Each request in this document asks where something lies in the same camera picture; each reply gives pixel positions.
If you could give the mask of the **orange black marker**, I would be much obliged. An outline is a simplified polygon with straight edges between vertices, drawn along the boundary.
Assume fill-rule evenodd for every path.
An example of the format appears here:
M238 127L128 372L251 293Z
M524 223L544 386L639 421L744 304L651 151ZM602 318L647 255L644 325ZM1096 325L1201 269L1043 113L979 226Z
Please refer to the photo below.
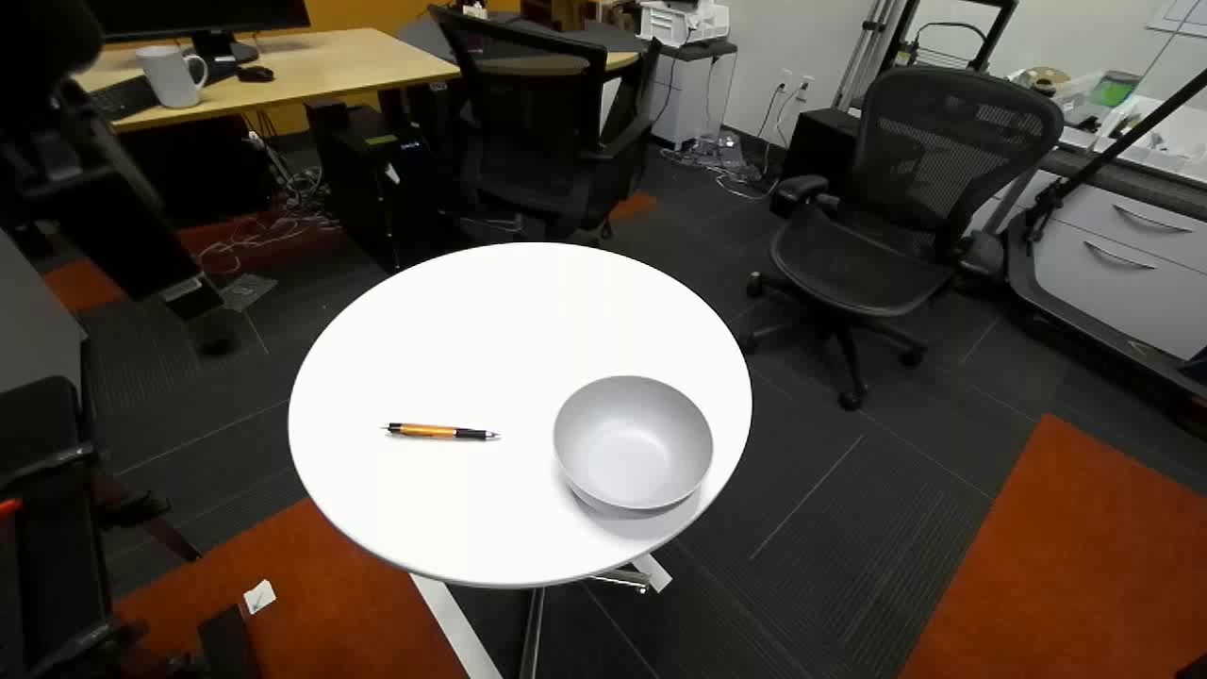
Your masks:
M441 421L387 421L390 437L431 437L431 442L497 442L497 428L480 427L441 427Z

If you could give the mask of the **white bowl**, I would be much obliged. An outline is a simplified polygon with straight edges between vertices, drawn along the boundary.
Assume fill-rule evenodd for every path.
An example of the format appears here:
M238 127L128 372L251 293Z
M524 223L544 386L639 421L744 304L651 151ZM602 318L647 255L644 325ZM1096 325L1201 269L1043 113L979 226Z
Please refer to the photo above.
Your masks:
M651 377L600 377L553 413L563 482L605 509L657 511L687 503L711 467L700 408Z

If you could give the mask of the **round white table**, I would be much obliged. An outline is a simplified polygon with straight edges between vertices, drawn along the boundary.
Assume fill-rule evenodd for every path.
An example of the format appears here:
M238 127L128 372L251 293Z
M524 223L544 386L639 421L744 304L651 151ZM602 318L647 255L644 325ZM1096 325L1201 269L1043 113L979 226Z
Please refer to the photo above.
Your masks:
M553 413L600 377L651 377L700 408L711 467L687 503L624 511L563 482ZM745 358L687 281L593 245L510 241L423 259L339 308L294 372L287 443L324 519L372 558L468 591L524 591L524 679L605 679L634 665L577 598L710 511L751 417ZM387 421L497 442L390 437Z

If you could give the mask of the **black office chair at desk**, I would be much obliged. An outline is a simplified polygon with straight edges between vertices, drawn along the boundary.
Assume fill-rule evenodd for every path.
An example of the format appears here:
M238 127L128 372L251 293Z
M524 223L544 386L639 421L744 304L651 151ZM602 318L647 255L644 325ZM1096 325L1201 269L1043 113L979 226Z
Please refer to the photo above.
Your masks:
M432 7L461 69L461 195L539 217L544 239L602 241L651 127L657 54L624 64L605 46Z

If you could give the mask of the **black computer tower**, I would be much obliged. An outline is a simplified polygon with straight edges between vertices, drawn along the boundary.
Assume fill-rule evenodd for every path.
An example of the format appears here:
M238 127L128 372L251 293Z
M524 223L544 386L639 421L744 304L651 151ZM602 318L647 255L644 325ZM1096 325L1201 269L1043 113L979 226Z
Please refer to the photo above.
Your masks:
M369 107L315 100L304 115L348 239L385 270L424 255L437 217L423 137Z

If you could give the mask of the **black mesh office chair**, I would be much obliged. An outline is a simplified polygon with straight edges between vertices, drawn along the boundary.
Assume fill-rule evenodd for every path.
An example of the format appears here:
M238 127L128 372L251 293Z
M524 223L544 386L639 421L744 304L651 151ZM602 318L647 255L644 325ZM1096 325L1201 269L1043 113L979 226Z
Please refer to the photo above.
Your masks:
M853 330L898 340L902 362L915 367L929 348L898 319L955 281L978 207L1032 172L1058 133L1057 100L1009 78L936 64L881 71L862 93L844 178L779 183L793 207L770 241L771 270L753 270L745 293L784 291L805 304L849 371L837 402L856 410L867 379Z

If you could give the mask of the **white paper scrap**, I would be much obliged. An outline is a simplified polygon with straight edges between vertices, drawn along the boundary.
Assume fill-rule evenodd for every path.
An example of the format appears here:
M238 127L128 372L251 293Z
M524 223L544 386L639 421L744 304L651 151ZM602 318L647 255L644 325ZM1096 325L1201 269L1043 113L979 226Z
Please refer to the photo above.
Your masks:
M240 591L246 613L258 613L276 603L276 586L257 582L251 587Z

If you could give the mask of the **black computer mouse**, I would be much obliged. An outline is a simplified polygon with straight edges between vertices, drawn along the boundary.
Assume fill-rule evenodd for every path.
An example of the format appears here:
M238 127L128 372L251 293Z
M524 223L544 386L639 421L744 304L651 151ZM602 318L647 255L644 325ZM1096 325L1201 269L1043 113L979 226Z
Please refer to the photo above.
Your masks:
M270 71L270 69L257 69L257 64L250 64L250 69L238 69L238 78L240 78L240 84L270 84L270 78L276 78L276 71Z

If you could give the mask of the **wooden desk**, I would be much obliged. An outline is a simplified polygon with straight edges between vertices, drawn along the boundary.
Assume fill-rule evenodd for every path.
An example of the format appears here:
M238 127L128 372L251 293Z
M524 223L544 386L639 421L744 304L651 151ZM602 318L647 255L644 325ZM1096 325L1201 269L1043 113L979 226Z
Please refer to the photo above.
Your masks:
M457 64L397 42L377 27L355 30L294 30L258 34L257 64L270 71L270 84L211 84L194 107L165 109L150 107L142 113L120 115L120 133L183 125L202 115L230 115L250 109L294 107L314 99L365 93L365 89L402 89L419 84L451 78Z

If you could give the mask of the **black tripod pole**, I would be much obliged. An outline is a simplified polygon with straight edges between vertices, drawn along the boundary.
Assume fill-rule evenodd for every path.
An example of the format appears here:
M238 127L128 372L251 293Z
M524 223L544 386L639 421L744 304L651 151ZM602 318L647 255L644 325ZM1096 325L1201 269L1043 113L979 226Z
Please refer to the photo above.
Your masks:
M1180 89L1173 89L1159 109L1149 109L1139 125L1130 125L1120 138L1112 138L1106 151L1096 151L1091 163L1083 163L1073 172L1053 181L1037 193L1037 201L1020 212L1024 241L1039 241L1043 223L1053 212L1087 183L1096 168L1117 163L1129 145L1136 145L1147 133L1154 133L1166 115L1173 115L1180 107L1188 107L1207 85L1207 69L1190 76Z

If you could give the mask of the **white mug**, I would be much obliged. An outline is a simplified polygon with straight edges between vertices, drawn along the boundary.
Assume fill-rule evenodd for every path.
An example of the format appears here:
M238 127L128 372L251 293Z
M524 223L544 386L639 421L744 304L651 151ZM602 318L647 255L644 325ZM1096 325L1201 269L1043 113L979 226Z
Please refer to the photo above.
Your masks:
M142 46L137 60L163 107L183 109L201 100L201 89L207 85L202 55L179 54L177 46Z

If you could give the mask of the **white drawer cabinet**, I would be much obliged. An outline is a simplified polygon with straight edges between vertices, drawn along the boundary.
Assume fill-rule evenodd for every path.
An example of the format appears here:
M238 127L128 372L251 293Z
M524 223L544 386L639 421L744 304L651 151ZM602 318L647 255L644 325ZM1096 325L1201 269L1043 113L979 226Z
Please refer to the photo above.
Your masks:
M1058 145L1008 212L1008 281L1087 343L1207 394L1207 183Z

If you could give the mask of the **black equipment left edge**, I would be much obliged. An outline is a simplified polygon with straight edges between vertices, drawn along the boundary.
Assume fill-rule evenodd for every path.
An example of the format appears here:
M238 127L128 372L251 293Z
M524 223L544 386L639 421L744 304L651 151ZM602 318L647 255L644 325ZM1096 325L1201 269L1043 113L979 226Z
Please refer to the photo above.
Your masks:
M0 232L4 679L118 679L120 627L79 394L81 330Z

